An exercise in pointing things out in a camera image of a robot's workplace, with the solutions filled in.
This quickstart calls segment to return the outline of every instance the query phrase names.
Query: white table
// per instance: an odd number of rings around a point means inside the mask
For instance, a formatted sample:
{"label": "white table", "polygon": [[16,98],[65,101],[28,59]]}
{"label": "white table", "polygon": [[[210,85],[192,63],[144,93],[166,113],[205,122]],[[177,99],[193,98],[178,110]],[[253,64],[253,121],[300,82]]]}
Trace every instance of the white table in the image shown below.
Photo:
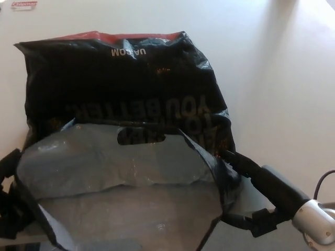
{"label": "white table", "polygon": [[[25,61],[12,44],[91,30],[185,30],[216,72],[239,152],[310,196],[334,169],[335,12],[325,0],[40,0],[31,12],[12,12],[11,3],[0,14],[0,157],[27,133]],[[321,202],[335,201],[333,179]],[[239,208],[271,206],[246,186]]]}

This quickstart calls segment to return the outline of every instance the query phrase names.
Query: plastic bag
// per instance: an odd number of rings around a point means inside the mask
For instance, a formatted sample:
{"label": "plastic bag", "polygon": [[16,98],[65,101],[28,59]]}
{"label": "plastic bag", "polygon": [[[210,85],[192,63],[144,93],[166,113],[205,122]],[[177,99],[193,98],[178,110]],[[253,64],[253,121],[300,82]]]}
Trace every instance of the plastic bag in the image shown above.
{"label": "plastic bag", "polygon": [[[214,71],[184,32],[94,31],[15,46],[28,73],[27,146],[76,117],[174,125],[211,153],[219,146],[234,149]],[[228,119],[216,123],[213,114]],[[218,134],[224,134],[220,141]]]}

